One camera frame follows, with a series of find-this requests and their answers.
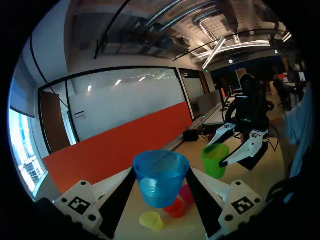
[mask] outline wooden table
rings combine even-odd
[[[207,140],[200,137],[195,142],[183,143],[177,148],[176,152],[186,156],[191,166],[204,172],[200,151],[207,143]],[[240,140],[230,138],[225,143],[229,146],[231,152],[240,144]],[[234,180],[241,179],[262,198],[265,198],[269,188],[283,178],[284,164],[280,146],[278,146],[276,152],[269,147],[252,171],[246,170],[237,163],[227,166],[226,172],[220,180],[230,184]],[[139,216],[146,211],[155,211],[160,214],[165,224],[164,229],[153,231],[140,225]],[[127,239],[205,240],[205,230],[195,204],[186,206],[185,216],[173,219],[163,209],[148,206],[142,199],[138,183],[135,182],[115,232],[115,240]]]

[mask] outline office chair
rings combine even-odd
[[[280,105],[283,106],[283,108],[288,108],[288,94],[284,88],[284,84],[280,79],[275,79],[273,81],[273,86],[275,87],[275,89],[277,90],[278,96],[280,97],[280,103],[278,104],[278,107]]]

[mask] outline light blue shirt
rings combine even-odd
[[[314,108],[311,84],[307,87],[302,101],[291,111],[286,112],[283,119],[289,143],[298,145],[289,175],[289,177],[294,177],[300,172],[302,157],[311,145],[313,138]]]

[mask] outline pink cup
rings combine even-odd
[[[185,203],[194,203],[194,199],[188,184],[185,184],[180,188],[179,195]]]

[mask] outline green cup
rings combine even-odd
[[[219,162],[229,154],[229,147],[225,144],[211,144],[201,151],[206,174],[213,178],[221,178],[226,171],[226,167],[220,167]]]

